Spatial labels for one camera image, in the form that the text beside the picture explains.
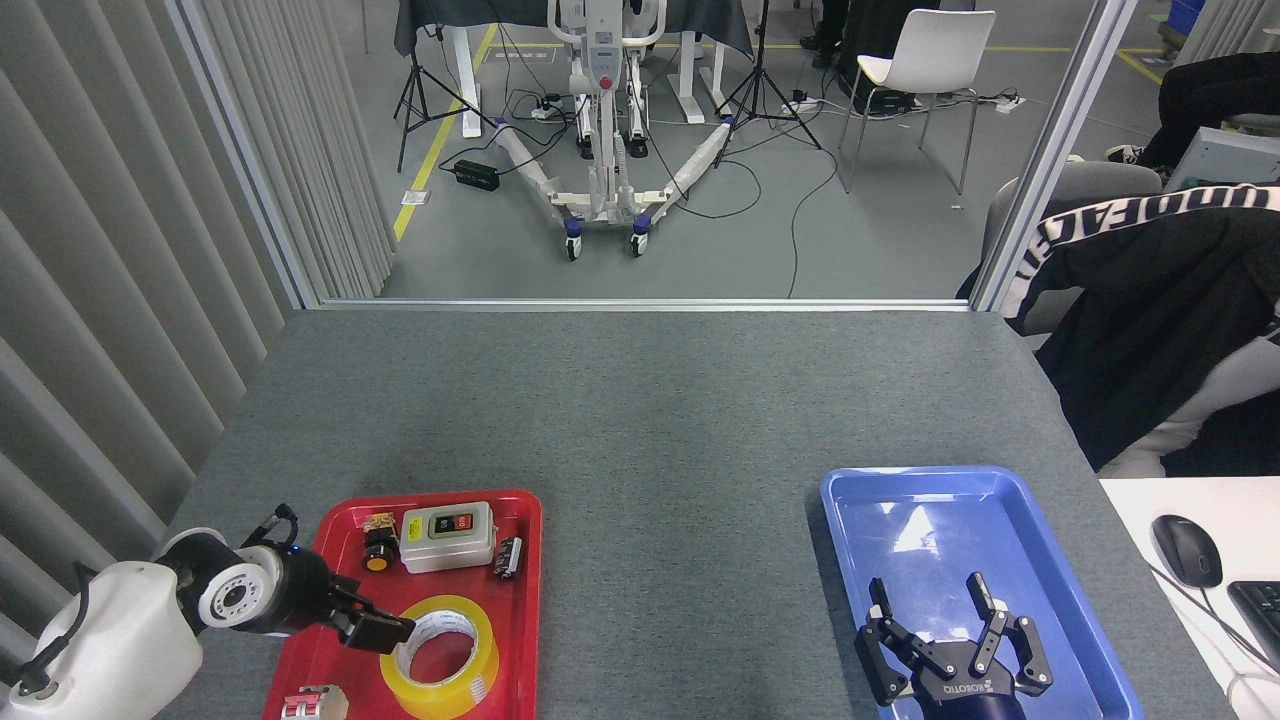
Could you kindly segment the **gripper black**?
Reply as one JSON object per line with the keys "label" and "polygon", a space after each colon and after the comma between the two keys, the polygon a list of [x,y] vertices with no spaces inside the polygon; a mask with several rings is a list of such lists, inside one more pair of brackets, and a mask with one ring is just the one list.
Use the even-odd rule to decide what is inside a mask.
{"label": "gripper black", "polygon": [[[965,584],[982,621],[978,638],[973,644],[928,644],[895,619],[884,582],[870,579],[870,607],[855,651],[878,706],[910,694],[911,683],[924,719],[1024,719],[1015,694],[1038,697],[1053,684],[1034,620],[995,598],[979,571],[970,573]],[[1014,650],[1015,671],[996,660],[1004,639]],[[910,682],[888,665],[886,652],[911,670]]]}
{"label": "gripper black", "polygon": [[330,589],[332,571],[320,555],[294,544],[274,544],[271,551],[280,560],[282,574],[262,619],[262,634],[297,634],[323,623],[332,610],[328,623],[344,647],[389,655],[410,641],[415,620],[384,611],[353,591]]}

